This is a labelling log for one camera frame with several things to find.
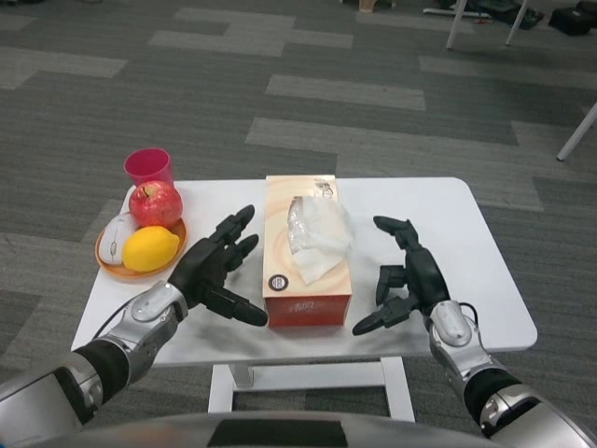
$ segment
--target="silver robotic arm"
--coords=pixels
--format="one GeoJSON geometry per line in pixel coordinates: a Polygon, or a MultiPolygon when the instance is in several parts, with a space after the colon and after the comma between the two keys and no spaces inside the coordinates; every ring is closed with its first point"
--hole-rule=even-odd
{"type": "Polygon", "coordinates": [[[483,434],[516,448],[594,448],[594,436],[488,355],[477,324],[456,301],[430,315],[431,353],[483,434]]]}
{"type": "Polygon", "coordinates": [[[410,221],[374,217],[377,227],[406,250],[405,266],[381,266],[376,303],[355,335],[392,327],[418,310],[429,331],[431,353],[444,368],[456,396],[487,437],[514,448],[595,448],[595,436],[509,374],[483,347],[475,320],[451,300],[433,256],[419,244],[410,221]],[[409,287],[409,297],[390,297],[390,288],[409,287]]]}
{"type": "Polygon", "coordinates": [[[145,376],[187,314],[182,293],[158,282],[130,301],[105,336],[0,386],[2,443],[19,446],[78,431],[145,376]]]}
{"type": "Polygon", "coordinates": [[[236,243],[254,213],[250,205],[222,221],[181,258],[168,282],[126,302],[106,334],[1,385],[0,446],[29,445],[81,429],[117,392],[146,375],[199,303],[226,318],[265,325],[265,312],[223,288],[228,272],[257,245],[256,235],[236,243]]]}

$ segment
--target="yellow lemon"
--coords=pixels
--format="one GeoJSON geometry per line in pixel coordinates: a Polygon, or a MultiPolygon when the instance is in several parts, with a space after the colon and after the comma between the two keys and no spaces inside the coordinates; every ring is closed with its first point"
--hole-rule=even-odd
{"type": "Polygon", "coordinates": [[[178,240],[178,236],[162,226],[143,227],[124,244],[122,261],[138,273],[155,271],[174,258],[178,240]]]}

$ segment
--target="orange plate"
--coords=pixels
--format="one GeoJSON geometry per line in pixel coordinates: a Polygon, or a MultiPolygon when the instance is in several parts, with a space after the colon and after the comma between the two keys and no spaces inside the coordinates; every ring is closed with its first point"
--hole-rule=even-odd
{"type": "Polygon", "coordinates": [[[156,269],[155,271],[149,271],[148,273],[138,273],[131,269],[125,268],[124,264],[116,265],[104,263],[102,259],[100,259],[99,252],[100,242],[102,241],[102,237],[104,236],[104,231],[100,233],[100,236],[97,238],[97,241],[95,242],[95,259],[97,259],[97,262],[100,266],[102,266],[102,268],[104,268],[106,271],[108,271],[115,277],[135,279],[150,277],[151,275],[155,275],[156,273],[161,273],[164,269],[169,268],[175,261],[178,260],[178,258],[182,255],[183,250],[185,249],[185,244],[187,243],[187,225],[185,224],[185,221],[180,219],[176,224],[174,224],[174,227],[172,227],[170,231],[174,235],[177,235],[179,238],[178,249],[176,249],[176,255],[174,255],[173,259],[168,261],[168,264],[162,266],[159,269],[156,269]]]}

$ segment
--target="cable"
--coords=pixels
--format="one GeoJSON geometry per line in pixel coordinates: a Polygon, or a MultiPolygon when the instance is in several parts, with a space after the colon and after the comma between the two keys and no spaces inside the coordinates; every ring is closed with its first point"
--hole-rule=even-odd
{"type": "Polygon", "coordinates": [[[479,326],[479,315],[477,314],[477,309],[471,305],[470,303],[466,303],[465,301],[459,301],[458,304],[462,307],[466,307],[469,308],[472,312],[473,315],[475,316],[475,325],[478,327],[479,326]]]}
{"type": "Polygon", "coordinates": [[[112,322],[112,319],[114,319],[114,317],[116,317],[118,313],[120,313],[122,310],[124,310],[124,309],[126,308],[126,306],[127,306],[129,303],[131,303],[131,302],[132,302],[132,299],[130,299],[130,300],[128,300],[128,301],[125,301],[124,303],[122,303],[122,304],[119,306],[119,308],[118,308],[118,309],[117,309],[117,310],[116,310],[116,311],[115,311],[115,312],[114,312],[114,313],[113,313],[113,314],[112,314],[110,317],[108,317],[108,319],[107,319],[107,320],[106,320],[106,321],[105,321],[105,322],[102,324],[102,326],[100,327],[100,329],[98,329],[98,330],[96,331],[96,333],[93,335],[93,337],[92,337],[91,339],[92,339],[92,340],[93,340],[93,339],[96,339],[96,338],[97,338],[97,337],[100,335],[100,333],[101,333],[102,331],[104,331],[104,329],[107,327],[107,325],[108,325],[110,322],[112,322]]]}

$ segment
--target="plastic cup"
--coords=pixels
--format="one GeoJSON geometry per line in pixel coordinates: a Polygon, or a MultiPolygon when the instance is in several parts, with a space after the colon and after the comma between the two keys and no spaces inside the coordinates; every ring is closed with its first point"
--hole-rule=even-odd
{"type": "Polygon", "coordinates": [[[134,151],[124,161],[124,171],[135,186],[148,180],[163,180],[174,185],[170,154],[161,147],[146,147],[134,151]]]}

